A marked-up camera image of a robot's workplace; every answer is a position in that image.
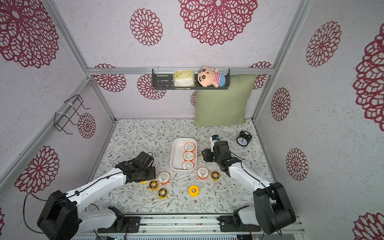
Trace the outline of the black wall shelf basket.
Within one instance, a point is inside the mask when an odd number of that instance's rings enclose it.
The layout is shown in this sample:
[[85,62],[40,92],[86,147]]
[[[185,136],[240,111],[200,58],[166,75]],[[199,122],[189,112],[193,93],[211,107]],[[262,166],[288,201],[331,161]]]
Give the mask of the black wall shelf basket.
[[[174,84],[174,73],[177,71],[194,71],[195,80],[192,86],[176,87]],[[215,88],[214,86],[202,87],[197,79],[199,70],[194,68],[179,68],[179,69],[152,69],[152,81],[155,90],[227,90],[230,86],[231,70],[228,68],[219,68],[219,73],[226,77],[226,83],[222,87]]]

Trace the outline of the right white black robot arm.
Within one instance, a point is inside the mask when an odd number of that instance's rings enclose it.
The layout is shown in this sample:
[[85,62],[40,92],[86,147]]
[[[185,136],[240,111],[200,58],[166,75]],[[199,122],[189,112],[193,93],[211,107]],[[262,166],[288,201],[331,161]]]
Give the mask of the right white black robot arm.
[[257,176],[246,168],[243,161],[232,153],[216,154],[210,149],[202,151],[202,158],[208,163],[217,163],[221,170],[240,182],[253,194],[253,206],[234,210],[232,225],[237,231],[252,230],[254,227],[265,234],[281,233],[281,229],[296,222],[296,214],[284,186]]

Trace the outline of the yellow black tape roll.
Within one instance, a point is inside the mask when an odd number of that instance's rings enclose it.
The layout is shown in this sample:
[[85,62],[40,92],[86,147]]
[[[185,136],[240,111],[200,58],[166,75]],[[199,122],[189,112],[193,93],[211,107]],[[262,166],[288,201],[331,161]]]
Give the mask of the yellow black tape roll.
[[169,191],[166,188],[161,188],[158,191],[158,197],[159,199],[166,199],[169,194]]
[[219,172],[217,172],[217,171],[211,172],[211,179],[213,181],[215,181],[215,182],[218,181],[220,179],[220,177],[221,177],[221,175]]
[[159,188],[159,185],[160,184],[157,180],[152,180],[152,181],[150,181],[148,188],[151,191],[156,191]]

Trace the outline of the orange white sealing tape roll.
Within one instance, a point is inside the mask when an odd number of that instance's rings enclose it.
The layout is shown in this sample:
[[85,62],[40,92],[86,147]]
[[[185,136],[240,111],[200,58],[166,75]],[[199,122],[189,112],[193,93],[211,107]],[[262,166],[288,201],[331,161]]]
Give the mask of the orange white sealing tape roll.
[[185,152],[191,152],[191,153],[193,153],[195,149],[196,149],[196,146],[195,146],[194,143],[186,143],[186,144],[184,145],[184,150],[185,150]]
[[170,182],[171,176],[168,172],[161,172],[158,176],[158,182],[161,185],[166,185]]
[[198,178],[201,180],[206,180],[209,176],[209,170],[205,167],[201,167],[197,171]]
[[191,161],[185,161],[182,165],[182,170],[189,171],[194,169],[194,164]]
[[185,152],[183,159],[185,162],[192,162],[195,159],[195,154],[193,152]]

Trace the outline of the white plastic storage box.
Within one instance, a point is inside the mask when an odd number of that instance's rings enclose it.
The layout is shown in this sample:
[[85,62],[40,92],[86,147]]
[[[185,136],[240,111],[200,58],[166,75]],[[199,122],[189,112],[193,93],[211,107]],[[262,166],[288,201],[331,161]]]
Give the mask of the white plastic storage box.
[[194,164],[194,169],[196,168],[197,164],[197,141],[192,138],[177,138],[173,141],[172,145],[172,151],[171,151],[171,158],[170,158],[170,167],[172,170],[176,172],[181,173],[191,173],[193,170],[185,171],[182,170],[182,165],[185,162],[183,159],[183,154],[185,153],[184,145],[186,143],[194,143],[196,146],[196,149],[194,150],[195,159],[192,161]]

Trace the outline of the black twin-bell alarm clock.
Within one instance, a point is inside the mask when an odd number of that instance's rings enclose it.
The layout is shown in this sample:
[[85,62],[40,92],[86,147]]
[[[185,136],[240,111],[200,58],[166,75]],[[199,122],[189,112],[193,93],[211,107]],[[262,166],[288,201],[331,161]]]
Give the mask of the black twin-bell alarm clock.
[[239,135],[237,136],[237,143],[242,146],[246,147],[249,145],[250,141],[252,140],[253,136],[248,131],[240,131]]

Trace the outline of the cartoon boy plush doll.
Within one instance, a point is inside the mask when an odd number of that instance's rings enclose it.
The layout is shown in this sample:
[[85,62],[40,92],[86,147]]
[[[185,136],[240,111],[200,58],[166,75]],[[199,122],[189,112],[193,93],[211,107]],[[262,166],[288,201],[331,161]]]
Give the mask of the cartoon boy plush doll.
[[204,88],[210,86],[214,86],[215,88],[224,87],[227,83],[224,73],[220,73],[218,69],[212,69],[207,66],[203,66],[199,70],[197,81]]

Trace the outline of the green linen pillow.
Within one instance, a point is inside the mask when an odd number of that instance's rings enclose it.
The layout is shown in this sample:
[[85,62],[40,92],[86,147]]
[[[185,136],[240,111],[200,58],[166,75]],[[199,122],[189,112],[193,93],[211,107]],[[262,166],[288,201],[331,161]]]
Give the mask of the green linen pillow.
[[230,76],[230,85],[226,90],[197,90],[196,127],[242,125],[257,77],[234,75]]

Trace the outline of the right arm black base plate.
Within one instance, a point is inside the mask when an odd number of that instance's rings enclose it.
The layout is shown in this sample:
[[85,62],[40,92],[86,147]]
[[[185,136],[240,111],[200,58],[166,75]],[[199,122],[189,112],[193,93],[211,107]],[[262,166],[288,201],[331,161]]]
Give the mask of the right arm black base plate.
[[258,225],[246,225],[243,224],[239,217],[231,216],[219,216],[217,218],[220,225],[221,232],[261,232],[262,229]]

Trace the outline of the green white tissue pack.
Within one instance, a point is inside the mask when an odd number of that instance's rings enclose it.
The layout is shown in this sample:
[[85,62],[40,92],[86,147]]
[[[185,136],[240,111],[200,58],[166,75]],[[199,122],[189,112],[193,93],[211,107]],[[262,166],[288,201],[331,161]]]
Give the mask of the green white tissue pack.
[[177,71],[173,74],[175,87],[193,87],[195,85],[194,71]]

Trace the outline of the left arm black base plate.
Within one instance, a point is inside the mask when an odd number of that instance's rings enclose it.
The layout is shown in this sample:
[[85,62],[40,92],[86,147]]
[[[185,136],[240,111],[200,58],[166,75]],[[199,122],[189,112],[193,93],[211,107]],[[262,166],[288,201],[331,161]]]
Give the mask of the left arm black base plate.
[[141,223],[141,217],[128,216],[117,218],[115,223],[109,228],[97,229],[97,233],[117,234],[117,233],[138,233]]

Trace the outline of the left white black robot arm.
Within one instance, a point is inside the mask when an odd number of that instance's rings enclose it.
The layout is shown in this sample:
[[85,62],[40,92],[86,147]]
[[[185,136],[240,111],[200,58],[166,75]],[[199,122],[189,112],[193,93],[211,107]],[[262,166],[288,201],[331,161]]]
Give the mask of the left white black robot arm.
[[50,240],[70,240],[78,233],[98,229],[120,232],[125,228],[125,215],[118,208],[108,207],[90,212],[85,212],[85,209],[115,188],[155,178],[154,166],[142,166],[134,161],[121,162],[84,186],[66,193],[52,193],[38,218],[37,226]]

